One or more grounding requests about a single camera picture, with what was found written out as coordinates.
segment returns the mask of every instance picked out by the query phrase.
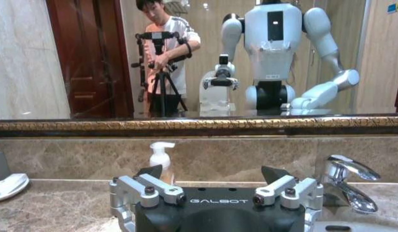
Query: man's hand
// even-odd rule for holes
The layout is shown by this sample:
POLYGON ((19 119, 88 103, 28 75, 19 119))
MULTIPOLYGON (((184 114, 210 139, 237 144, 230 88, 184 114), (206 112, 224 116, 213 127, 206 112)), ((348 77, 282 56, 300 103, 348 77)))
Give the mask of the man's hand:
POLYGON ((169 62, 169 55, 165 52, 164 54, 161 54, 156 57, 154 69, 161 70, 164 67, 166 67, 168 62, 169 62))

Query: humanoid robot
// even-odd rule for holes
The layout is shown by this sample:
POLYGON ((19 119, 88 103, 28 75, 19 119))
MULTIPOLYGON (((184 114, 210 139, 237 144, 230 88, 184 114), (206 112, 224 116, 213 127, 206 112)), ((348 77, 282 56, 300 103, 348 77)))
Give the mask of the humanoid robot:
POLYGON ((224 18, 222 54, 216 75, 204 80, 204 87, 238 87, 233 59, 244 34, 244 47, 254 71, 254 85, 246 89, 246 108, 278 110, 282 104, 289 103, 293 115, 312 114, 337 97, 340 91, 360 82, 357 70, 345 70, 342 67, 330 28, 329 17, 321 8, 312 8, 302 14, 296 6, 280 0, 257 0, 245 18, 236 14, 224 18), (282 85, 282 81, 289 77, 302 32, 317 48, 322 61, 332 65, 334 79, 314 86, 296 98, 294 89, 290 85, 282 85))

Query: marble countertop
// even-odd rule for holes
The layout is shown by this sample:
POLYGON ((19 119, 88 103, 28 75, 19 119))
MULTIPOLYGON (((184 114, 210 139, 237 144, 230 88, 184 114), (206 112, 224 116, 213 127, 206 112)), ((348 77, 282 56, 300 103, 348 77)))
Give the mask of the marble countertop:
MULTIPOLYGON (((262 183, 178 182, 182 187, 256 187, 262 183)), ((370 222, 398 228, 398 184, 353 184, 377 202, 373 215, 349 207, 324 209, 321 220, 370 222)), ((32 180, 15 198, 0 202, 0 232, 120 231, 109 212, 108 181, 32 180)))

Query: pump bottle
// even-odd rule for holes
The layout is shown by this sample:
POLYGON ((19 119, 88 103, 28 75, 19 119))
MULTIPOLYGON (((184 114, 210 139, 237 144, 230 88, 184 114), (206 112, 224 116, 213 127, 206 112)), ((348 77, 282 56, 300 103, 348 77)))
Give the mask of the pump bottle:
POLYGON ((157 142, 150 144, 150 148, 153 149, 153 155, 149 161, 150 161, 150 167, 161 164, 162 171, 161 171, 160 179, 162 180, 162 182, 168 183, 169 185, 173 185, 174 173, 172 170, 170 157, 165 153, 166 147, 173 148, 174 143, 157 142))

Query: chrome faucet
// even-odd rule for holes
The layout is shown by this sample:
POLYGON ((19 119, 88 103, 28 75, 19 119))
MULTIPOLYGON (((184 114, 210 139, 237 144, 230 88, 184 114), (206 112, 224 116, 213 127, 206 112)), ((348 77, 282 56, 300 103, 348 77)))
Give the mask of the chrome faucet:
POLYGON ((369 167, 342 155, 332 155, 325 163, 318 162, 317 178, 324 184, 324 206, 350 206, 357 213, 378 211, 373 199, 346 183, 350 173, 365 180, 378 180, 381 176, 369 167))

